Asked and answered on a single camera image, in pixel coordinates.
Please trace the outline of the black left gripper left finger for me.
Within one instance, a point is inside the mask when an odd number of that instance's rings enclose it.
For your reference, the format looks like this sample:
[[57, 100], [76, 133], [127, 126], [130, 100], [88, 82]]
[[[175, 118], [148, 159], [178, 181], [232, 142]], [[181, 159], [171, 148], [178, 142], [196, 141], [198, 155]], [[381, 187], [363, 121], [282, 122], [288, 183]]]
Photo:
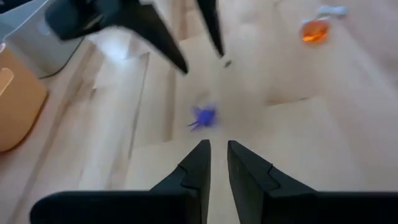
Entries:
[[211, 144], [200, 141], [150, 190], [63, 191], [38, 200], [31, 223], [206, 223]]

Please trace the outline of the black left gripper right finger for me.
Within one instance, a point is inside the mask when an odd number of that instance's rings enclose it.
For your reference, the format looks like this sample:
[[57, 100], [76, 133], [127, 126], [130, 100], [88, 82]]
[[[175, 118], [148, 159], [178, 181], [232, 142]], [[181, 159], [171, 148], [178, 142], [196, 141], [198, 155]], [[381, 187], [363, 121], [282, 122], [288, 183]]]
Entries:
[[397, 224], [397, 193], [317, 191], [237, 141], [228, 142], [228, 172], [241, 223]]

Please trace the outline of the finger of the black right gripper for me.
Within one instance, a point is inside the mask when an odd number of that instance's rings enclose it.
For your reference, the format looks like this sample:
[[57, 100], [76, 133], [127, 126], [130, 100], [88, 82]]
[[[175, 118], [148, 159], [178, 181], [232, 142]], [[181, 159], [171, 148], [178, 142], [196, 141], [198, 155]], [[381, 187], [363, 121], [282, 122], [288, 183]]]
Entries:
[[224, 56], [223, 39], [217, 10], [217, 0], [196, 0], [205, 21], [210, 39], [220, 57]]
[[45, 21], [60, 40], [68, 41], [123, 27], [154, 46], [184, 74], [188, 65], [153, 4], [138, 0], [58, 0], [45, 10]]

